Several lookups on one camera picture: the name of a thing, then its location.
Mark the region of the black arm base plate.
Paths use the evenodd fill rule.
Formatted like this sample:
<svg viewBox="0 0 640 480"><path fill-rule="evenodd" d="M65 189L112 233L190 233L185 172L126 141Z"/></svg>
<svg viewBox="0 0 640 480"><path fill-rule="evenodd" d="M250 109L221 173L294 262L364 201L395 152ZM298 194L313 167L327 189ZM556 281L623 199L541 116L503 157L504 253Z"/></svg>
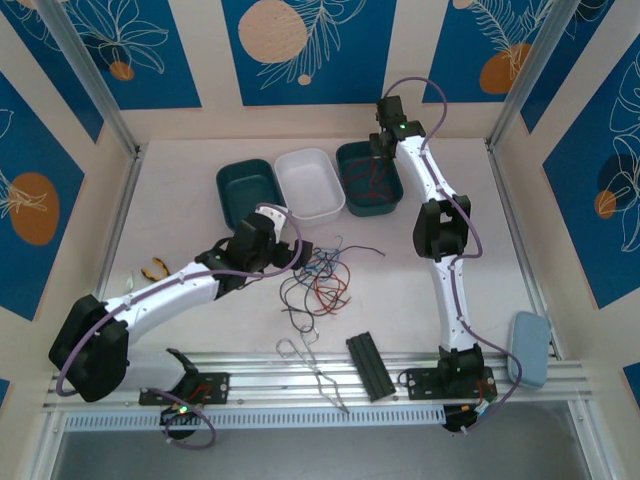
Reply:
<svg viewBox="0 0 640 480"><path fill-rule="evenodd" d="M223 405L230 390L230 375L226 372L186 375L169 393L191 405ZM150 389L139 394L138 403L143 406L164 406L174 403Z"/></svg>
<svg viewBox="0 0 640 480"><path fill-rule="evenodd" d="M481 374L456 374L451 379L445 379L436 368L412 368L406 371L406 388L410 400L471 399L491 402L498 395L490 367L485 367Z"/></svg>

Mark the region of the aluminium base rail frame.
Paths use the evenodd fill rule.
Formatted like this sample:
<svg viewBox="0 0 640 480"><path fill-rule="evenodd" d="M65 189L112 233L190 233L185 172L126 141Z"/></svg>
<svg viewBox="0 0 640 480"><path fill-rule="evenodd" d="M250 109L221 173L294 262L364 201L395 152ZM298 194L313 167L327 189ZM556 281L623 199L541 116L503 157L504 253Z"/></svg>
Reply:
<svg viewBox="0 0 640 480"><path fill-rule="evenodd" d="M325 407L330 402L321 396L312 370L297 357L282 358L277 353L196 353L189 358L202 372L226 372L230 375L229 408ZM368 396L356 368L347 353L318 353L320 370L335 380L339 394L348 407L367 406ZM61 397L55 393L53 377L43 401L46 411L97 411L138 409L140 390L123 387L94 403L80 396ZM538 389L518 387L512 402L578 401L594 397L586 371L577 360L549 359L548 378Z"/></svg>

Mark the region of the teal plastic bin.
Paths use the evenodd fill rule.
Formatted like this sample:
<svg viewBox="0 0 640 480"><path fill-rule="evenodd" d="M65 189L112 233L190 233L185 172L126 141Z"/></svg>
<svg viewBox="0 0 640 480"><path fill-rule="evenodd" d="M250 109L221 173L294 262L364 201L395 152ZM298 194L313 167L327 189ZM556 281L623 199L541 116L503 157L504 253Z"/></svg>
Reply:
<svg viewBox="0 0 640 480"><path fill-rule="evenodd" d="M393 162L373 158L367 141L343 144L335 156L346 205L353 215L374 217L396 209L404 189Z"/></svg>
<svg viewBox="0 0 640 480"><path fill-rule="evenodd" d="M222 167L216 174L216 186L225 223L232 231L259 203L285 205L274 170L263 159Z"/></svg>

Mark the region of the black rail piece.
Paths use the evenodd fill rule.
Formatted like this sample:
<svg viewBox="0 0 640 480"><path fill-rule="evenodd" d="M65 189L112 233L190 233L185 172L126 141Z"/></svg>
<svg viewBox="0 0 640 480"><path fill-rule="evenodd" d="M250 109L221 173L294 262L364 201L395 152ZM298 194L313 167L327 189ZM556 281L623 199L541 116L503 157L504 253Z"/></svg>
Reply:
<svg viewBox="0 0 640 480"><path fill-rule="evenodd" d="M348 338L345 344L370 402L396 393L394 383L369 332Z"/></svg>

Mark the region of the light blue case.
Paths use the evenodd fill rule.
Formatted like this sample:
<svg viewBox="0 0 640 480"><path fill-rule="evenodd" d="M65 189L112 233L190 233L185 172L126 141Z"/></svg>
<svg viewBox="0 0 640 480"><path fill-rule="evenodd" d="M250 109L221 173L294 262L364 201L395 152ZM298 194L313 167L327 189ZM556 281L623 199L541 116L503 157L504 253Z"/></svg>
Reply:
<svg viewBox="0 0 640 480"><path fill-rule="evenodd" d="M520 385L530 389L540 389L547 381L548 351L551 329L547 320L531 312L518 312L513 320L507 372L512 382L520 378Z"/></svg>

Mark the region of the white plastic bin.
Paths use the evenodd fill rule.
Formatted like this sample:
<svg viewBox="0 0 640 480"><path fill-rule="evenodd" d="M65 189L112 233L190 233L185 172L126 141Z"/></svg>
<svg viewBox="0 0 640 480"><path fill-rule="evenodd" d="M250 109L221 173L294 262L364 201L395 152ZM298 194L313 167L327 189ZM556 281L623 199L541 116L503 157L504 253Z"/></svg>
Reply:
<svg viewBox="0 0 640 480"><path fill-rule="evenodd" d="M274 171L284 202L300 227L338 218L346 197L326 152L306 148L276 159Z"/></svg>

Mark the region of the metal scissor tongs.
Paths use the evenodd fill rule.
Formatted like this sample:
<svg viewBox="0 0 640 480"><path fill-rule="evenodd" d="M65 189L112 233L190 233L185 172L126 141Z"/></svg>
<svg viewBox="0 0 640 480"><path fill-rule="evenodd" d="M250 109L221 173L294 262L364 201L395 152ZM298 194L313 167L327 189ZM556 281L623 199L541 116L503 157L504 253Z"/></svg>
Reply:
<svg viewBox="0 0 640 480"><path fill-rule="evenodd" d="M304 347L301 351L298 345L290 338L281 338L276 343L276 352L282 359L294 359L300 361L314 376L318 394L331 403L331 405L344 414L349 409L344 403L338 383L326 375L320 368L318 360L311 346L319 339L319 332L311 327L307 332L300 332L300 343Z"/></svg>

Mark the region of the black controller board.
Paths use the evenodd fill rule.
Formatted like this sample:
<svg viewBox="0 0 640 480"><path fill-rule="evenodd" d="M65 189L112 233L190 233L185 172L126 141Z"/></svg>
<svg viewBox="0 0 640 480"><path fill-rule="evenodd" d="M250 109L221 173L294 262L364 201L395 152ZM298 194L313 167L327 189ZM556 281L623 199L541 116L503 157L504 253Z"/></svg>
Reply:
<svg viewBox="0 0 640 480"><path fill-rule="evenodd" d="M488 405L460 404L445 405L445 424L443 427L452 433L464 433L474 428L479 418L485 413Z"/></svg>
<svg viewBox="0 0 640 480"><path fill-rule="evenodd" d="M160 426L171 440L186 440L197 431L198 416L183 405L173 404L160 413Z"/></svg>

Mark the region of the orange handled pliers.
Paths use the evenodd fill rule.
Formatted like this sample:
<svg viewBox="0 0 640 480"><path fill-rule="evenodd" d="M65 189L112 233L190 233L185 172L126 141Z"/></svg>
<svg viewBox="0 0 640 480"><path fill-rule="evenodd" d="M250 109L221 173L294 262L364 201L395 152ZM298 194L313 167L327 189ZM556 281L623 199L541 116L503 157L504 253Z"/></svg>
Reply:
<svg viewBox="0 0 640 480"><path fill-rule="evenodd" d="M143 267L140 269L140 273L143 278L151 282L158 282L171 275L170 270L164 261L158 257L152 258L153 267Z"/></svg>

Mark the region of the aluminium frame post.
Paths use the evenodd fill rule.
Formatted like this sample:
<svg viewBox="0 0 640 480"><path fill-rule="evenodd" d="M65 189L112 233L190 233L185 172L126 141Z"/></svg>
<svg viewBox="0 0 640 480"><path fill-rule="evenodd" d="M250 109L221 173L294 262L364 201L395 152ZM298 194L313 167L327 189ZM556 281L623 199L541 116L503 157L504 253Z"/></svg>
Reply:
<svg viewBox="0 0 640 480"><path fill-rule="evenodd" d="M524 65L502 104L497 120L486 138L486 146L490 153L495 152L497 146L509 132L573 17L579 2L580 0L554 0L552 3L549 15L542 24Z"/></svg>
<svg viewBox="0 0 640 480"><path fill-rule="evenodd" d="M33 0L33 2L47 30L100 113L104 123L110 128L126 154L136 160L140 146L64 8L57 0Z"/></svg>

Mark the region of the aluminium table side rail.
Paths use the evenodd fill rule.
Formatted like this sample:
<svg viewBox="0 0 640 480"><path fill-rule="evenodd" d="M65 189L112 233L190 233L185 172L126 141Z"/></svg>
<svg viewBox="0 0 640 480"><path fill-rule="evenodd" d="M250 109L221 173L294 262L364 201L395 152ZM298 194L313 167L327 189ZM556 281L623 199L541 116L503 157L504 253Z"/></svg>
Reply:
<svg viewBox="0 0 640 480"><path fill-rule="evenodd" d="M135 155L129 162L124 185L119 197L119 201L117 203L115 217L108 236L108 242L106 244L106 250L103 256L103 262L100 268L97 285L93 292L93 294L99 300L104 297L108 285L109 277L113 268L120 239L124 231L126 219L134 196L143 161L144 147L142 145L138 145L135 150Z"/></svg>
<svg viewBox="0 0 640 480"><path fill-rule="evenodd" d="M489 142L486 142L486 149L489 156L489 163L493 172L496 187L500 196L502 208L508 224L512 243L516 252L521 275L529 297L529 302L531 304L531 310L535 314L545 318L551 329L549 356L555 360L562 360L562 346L557 344L556 332L552 319L549 315L548 305L529 259L524 237L522 235L522 231L518 221L517 211L512 200L512 195L508 186L507 179L503 173L503 169L495 153L495 148Z"/></svg>

